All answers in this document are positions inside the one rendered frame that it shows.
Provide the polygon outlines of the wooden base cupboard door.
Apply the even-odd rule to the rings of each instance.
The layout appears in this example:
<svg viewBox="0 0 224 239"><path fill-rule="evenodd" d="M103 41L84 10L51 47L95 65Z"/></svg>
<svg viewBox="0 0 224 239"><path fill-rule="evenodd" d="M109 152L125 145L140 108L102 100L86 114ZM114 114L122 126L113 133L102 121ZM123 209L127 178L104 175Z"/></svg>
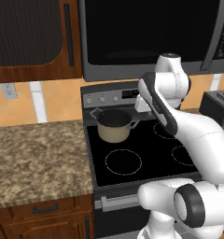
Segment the wooden base cupboard door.
<svg viewBox="0 0 224 239"><path fill-rule="evenodd" d="M61 214L3 227L7 239L86 239L84 216L88 216L90 236L94 239L91 211Z"/></svg>

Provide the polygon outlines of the white wall socket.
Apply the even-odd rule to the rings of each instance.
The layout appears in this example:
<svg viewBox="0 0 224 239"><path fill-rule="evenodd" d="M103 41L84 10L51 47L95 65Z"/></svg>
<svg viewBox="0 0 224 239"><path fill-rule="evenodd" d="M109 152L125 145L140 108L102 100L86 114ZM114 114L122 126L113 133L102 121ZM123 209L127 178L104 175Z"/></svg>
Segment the white wall socket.
<svg viewBox="0 0 224 239"><path fill-rule="evenodd" d="M1 83L0 84L3 96L5 99L17 99L18 95L16 92L14 83Z"/></svg>

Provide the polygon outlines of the grey toaster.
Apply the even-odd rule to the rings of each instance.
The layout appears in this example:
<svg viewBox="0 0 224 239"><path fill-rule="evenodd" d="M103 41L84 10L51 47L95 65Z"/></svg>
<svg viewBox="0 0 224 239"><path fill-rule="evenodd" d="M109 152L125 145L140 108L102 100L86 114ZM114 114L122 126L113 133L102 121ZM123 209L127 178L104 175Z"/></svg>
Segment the grey toaster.
<svg viewBox="0 0 224 239"><path fill-rule="evenodd" d="M215 120L224 130L224 90L205 91L199 112Z"/></svg>

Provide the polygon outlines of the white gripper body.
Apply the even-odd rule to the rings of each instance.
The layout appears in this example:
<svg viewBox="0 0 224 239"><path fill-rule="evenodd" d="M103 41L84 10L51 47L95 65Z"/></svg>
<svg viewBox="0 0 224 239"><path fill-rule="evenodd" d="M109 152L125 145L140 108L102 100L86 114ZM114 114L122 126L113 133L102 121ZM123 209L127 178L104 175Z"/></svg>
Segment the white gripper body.
<svg viewBox="0 0 224 239"><path fill-rule="evenodd" d="M148 105L148 103L144 100L144 98L140 94L138 94L136 97L134 108L138 113L144 113L144 112L151 111L150 106Z"/></svg>

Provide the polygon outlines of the wooden cupboard door with glass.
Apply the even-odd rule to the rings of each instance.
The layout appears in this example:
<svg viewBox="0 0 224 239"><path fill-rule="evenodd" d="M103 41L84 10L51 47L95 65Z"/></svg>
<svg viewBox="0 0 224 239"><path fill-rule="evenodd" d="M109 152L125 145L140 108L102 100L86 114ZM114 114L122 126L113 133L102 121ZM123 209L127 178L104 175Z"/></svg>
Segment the wooden cupboard door with glass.
<svg viewBox="0 0 224 239"><path fill-rule="evenodd" d="M69 66L65 3L75 66ZM77 0L0 0L0 83L81 77Z"/></svg>

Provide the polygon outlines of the black stove with hob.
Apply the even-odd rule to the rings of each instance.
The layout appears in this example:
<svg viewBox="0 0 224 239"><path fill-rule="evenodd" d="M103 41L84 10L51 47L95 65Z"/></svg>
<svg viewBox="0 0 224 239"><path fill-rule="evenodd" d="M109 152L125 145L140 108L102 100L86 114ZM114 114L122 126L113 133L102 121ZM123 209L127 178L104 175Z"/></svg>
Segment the black stove with hob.
<svg viewBox="0 0 224 239"><path fill-rule="evenodd" d="M182 144L162 129L154 115L135 110L135 82L90 85L81 88L80 94L93 185L95 239L136 239L148 222L149 212L140 205L104 212L103 196L137 195L140 185L150 181L190 178L197 182L202 176ZM118 102L113 101L114 96L118 96ZM105 98L104 104L100 103L101 97ZM123 110L140 122L125 141L106 143L90 115L96 107Z"/></svg>

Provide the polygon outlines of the wooden drawer front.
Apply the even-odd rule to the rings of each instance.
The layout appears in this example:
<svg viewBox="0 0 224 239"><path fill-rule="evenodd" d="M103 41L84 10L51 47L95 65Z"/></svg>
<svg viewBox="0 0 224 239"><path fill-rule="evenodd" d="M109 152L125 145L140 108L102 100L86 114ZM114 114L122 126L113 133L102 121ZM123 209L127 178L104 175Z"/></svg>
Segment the wooden drawer front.
<svg viewBox="0 0 224 239"><path fill-rule="evenodd" d="M32 214L32 207L52 207L55 203L58 204L58 210ZM58 215L61 213L76 213L90 209L92 209L92 195L79 195L70 198L0 208L0 222L7 224L16 220Z"/></svg>

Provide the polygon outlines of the grey microwave oven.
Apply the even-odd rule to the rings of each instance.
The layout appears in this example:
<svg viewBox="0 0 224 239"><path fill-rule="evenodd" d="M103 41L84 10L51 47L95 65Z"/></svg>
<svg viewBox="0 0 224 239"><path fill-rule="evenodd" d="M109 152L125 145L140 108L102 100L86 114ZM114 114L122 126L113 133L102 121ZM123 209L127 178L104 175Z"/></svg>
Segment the grey microwave oven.
<svg viewBox="0 0 224 239"><path fill-rule="evenodd" d="M83 77L139 78L163 53L176 53L188 75L224 73L224 24L207 71L201 65L220 0L78 0Z"/></svg>

